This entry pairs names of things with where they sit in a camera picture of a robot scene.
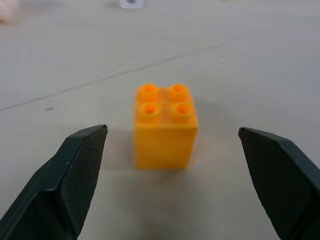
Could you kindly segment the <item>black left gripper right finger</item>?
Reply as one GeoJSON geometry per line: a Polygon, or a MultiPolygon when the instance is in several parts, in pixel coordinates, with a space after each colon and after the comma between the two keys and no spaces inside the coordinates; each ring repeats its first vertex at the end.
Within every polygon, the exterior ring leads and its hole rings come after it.
{"type": "Polygon", "coordinates": [[[320,240],[320,169],[291,140],[238,131],[257,196],[280,240],[320,240]]]}

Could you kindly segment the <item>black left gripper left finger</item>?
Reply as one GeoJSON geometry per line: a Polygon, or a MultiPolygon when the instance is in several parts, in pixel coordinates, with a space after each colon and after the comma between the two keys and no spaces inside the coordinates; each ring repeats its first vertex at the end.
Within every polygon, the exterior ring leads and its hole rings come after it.
{"type": "Polygon", "coordinates": [[[98,182],[108,127],[68,136],[0,219],[0,240],[78,240],[98,182]]]}

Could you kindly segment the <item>orange studded building block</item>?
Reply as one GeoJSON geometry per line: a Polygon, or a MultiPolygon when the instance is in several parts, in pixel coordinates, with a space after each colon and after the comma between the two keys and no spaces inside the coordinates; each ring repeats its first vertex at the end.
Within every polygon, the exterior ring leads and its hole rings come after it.
{"type": "Polygon", "coordinates": [[[199,129],[191,90],[175,83],[137,88],[134,113],[134,164],[141,170],[189,166],[199,129]]]}

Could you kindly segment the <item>white paper tag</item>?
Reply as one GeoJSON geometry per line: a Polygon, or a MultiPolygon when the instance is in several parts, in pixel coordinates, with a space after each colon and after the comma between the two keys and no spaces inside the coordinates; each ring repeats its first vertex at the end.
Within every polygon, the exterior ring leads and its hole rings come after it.
{"type": "Polygon", "coordinates": [[[120,0],[120,7],[127,10],[142,9],[145,5],[145,0],[120,0]]]}

